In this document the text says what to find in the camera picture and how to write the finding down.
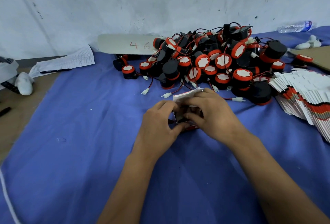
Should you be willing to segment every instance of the pen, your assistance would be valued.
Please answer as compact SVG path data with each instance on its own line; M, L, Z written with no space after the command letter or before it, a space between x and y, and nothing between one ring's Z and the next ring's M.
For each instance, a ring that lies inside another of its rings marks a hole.
M48 70L48 71L41 71L41 74L48 74L48 73L55 73L55 72L61 72L61 71L69 71L72 68L64 68L64 69L58 69L58 70Z
M7 114L12 108L11 107L7 107L3 110L0 111L0 117Z

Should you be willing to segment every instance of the blue bottle label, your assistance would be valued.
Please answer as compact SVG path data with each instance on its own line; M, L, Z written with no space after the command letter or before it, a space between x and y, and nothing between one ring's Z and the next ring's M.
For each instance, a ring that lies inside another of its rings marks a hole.
M311 21L305 21L305 27L300 32L307 32L308 30L311 29L311 25L312 25Z

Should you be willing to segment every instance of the forearm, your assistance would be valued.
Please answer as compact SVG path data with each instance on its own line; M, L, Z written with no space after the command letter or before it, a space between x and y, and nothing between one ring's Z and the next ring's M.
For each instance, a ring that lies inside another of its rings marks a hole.
M238 136L232 143L229 148L255 188L269 223L329 223L257 137Z
M155 162L131 153L114 187L98 224L139 223L143 202Z

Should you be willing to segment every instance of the person's left hand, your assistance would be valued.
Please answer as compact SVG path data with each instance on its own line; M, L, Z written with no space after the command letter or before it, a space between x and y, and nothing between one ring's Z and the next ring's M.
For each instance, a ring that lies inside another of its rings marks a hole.
M174 101L160 101L143 115L142 124L136 137L132 154L156 162L170 148L177 136L188 123L180 123L173 129L168 126L168 117L179 106Z

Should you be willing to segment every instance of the handwritten number 46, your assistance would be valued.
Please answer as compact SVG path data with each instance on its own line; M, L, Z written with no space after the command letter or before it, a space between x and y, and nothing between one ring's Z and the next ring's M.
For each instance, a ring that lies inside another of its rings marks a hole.
M150 49L150 46L148 46L148 43L149 43L149 42L147 42L147 43L143 46L144 49ZM138 46L139 46L139 45L137 45L136 43L132 45L132 42L130 42L130 46L136 47L136 49L138 49Z

